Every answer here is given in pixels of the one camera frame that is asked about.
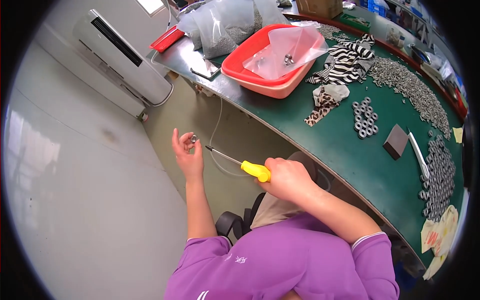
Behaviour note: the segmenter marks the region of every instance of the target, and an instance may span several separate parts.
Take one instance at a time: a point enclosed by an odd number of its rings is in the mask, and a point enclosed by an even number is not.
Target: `black chair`
[[[245,208],[243,212],[243,219],[241,216],[236,215],[232,212],[224,212],[215,223],[216,232],[218,235],[228,238],[228,234],[233,229],[233,234],[237,239],[240,239],[242,236],[251,231],[250,226],[252,225],[253,218],[257,214],[258,207],[265,196],[265,193],[261,193],[255,199],[252,208]]]

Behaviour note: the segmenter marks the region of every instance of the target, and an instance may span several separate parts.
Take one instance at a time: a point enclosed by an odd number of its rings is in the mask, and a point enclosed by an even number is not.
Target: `metal washer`
[[[365,131],[365,129],[360,129],[359,138],[363,140],[365,137],[367,137],[367,132]]]
[[[360,122],[355,122],[354,128],[355,128],[355,131],[359,131],[360,129],[362,129],[361,123]]]

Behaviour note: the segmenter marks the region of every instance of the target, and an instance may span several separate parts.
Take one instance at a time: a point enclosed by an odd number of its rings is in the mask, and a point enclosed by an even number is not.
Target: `window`
[[[164,4],[161,0],[136,0],[136,1],[151,17],[153,17],[157,12],[159,12],[164,7]]]

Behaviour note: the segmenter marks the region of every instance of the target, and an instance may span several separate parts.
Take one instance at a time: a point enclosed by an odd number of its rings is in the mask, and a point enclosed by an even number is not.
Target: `yellow sticky note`
[[[463,128],[455,128],[452,127],[453,129],[453,135],[455,136],[455,141],[459,144],[462,143],[462,135],[463,135]]]

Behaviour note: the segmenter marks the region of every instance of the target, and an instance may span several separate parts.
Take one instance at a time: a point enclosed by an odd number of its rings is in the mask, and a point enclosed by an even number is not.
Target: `curved workbench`
[[[359,37],[347,34],[352,39]],[[327,43],[329,46],[336,44],[330,40],[327,40]],[[303,80],[287,98],[274,99],[243,88],[223,74],[209,81],[190,72],[190,67],[203,63],[201,51],[192,49],[191,40],[184,36],[164,53],[156,55],[154,61],[219,95],[308,154],[396,230],[425,266],[430,264],[433,259],[432,252],[421,253],[420,231],[425,221],[421,213],[425,203],[418,198],[418,193],[422,189],[421,171],[413,148],[407,143],[402,157],[397,161],[383,148],[384,141],[396,123],[405,131],[407,126],[410,128],[424,156],[428,154],[428,130],[433,130],[435,135],[440,134],[439,130],[420,120],[419,113],[408,100],[404,104],[401,94],[395,94],[393,88],[377,87],[372,82],[372,77],[367,76],[367,80],[362,84],[358,82],[349,84],[350,95],[342,100],[341,105],[310,127],[303,120],[314,107],[312,91],[318,85]],[[377,44],[372,49],[375,55],[405,64]],[[305,78],[310,77],[312,72],[322,70],[326,57],[327,54],[317,58]],[[224,58],[214,60],[221,62]],[[428,81],[425,82],[436,93],[444,107],[450,127],[461,127],[462,121],[437,92],[436,87]],[[379,115],[375,123],[379,127],[379,132],[361,140],[353,129],[351,103],[360,102],[366,96],[372,99],[371,105]],[[450,150],[456,166],[454,178],[456,188],[450,203],[460,210],[463,197],[462,147],[461,144],[455,143],[453,134],[450,141],[445,140],[445,145]]]

